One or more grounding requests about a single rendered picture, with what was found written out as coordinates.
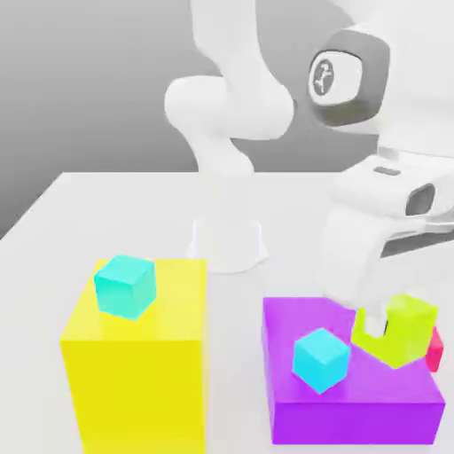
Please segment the small lime cube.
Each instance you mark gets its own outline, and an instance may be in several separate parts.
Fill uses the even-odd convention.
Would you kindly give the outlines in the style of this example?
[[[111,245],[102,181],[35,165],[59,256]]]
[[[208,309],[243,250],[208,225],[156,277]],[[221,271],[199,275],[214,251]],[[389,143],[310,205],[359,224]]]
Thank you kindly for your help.
[[[368,334],[365,309],[356,312],[350,341],[391,368],[398,369],[425,356],[438,315],[438,308],[408,294],[391,297],[386,330],[380,337]]]

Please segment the small red cube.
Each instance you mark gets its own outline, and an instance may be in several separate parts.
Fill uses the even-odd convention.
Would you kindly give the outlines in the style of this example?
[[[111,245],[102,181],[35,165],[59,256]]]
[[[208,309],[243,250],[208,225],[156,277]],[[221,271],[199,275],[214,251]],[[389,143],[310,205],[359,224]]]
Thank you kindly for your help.
[[[433,329],[431,341],[426,353],[426,364],[430,372],[437,372],[442,359],[444,345],[442,338],[438,333],[437,327]]]

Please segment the small turquoise cube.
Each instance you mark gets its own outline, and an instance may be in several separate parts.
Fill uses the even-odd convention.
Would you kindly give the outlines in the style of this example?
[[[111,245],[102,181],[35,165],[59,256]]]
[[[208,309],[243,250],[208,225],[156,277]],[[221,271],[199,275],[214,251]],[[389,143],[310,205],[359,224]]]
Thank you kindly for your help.
[[[137,321],[157,298],[155,262],[116,255],[94,275],[98,309]]]

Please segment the small cyan cube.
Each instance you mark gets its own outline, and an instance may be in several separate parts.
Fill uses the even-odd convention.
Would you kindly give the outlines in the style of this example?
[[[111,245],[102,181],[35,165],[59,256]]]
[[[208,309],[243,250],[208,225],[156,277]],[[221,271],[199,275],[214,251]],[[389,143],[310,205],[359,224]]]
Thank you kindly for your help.
[[[344,380],[350,346],[320,327],[294,342],[292,373],[318,394]]]

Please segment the large purple box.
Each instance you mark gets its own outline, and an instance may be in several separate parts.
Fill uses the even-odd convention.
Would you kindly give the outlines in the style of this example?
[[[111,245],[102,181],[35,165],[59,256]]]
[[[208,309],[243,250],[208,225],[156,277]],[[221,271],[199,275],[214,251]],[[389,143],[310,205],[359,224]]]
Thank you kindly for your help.
[[[355,313],[323,297],[266,298],[262,349],[275,444],[431,444],[445,402],[423,359],[400,369],[351,348],[347,377],[318,394],[292,372],[294,342],[325,328],[348,342]]]

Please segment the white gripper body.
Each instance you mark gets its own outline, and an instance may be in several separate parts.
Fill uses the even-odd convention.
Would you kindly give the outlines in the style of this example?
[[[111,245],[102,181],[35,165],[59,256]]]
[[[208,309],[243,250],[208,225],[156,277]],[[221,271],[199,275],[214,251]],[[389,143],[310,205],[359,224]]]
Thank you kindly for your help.
[[[370,248],[390,257],[454,241],[454,209],[446,215],[391,217],[337,207],[327,218],[325,257]]]

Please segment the large yellow box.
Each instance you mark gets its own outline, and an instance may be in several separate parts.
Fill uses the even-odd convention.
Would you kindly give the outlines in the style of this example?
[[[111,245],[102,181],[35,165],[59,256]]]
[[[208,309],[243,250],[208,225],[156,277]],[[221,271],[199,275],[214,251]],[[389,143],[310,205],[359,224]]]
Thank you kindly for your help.
[[[60,337],[83,454],[206,454],[207,265],[155,263],[138,320],[100,312],[90,279]]]

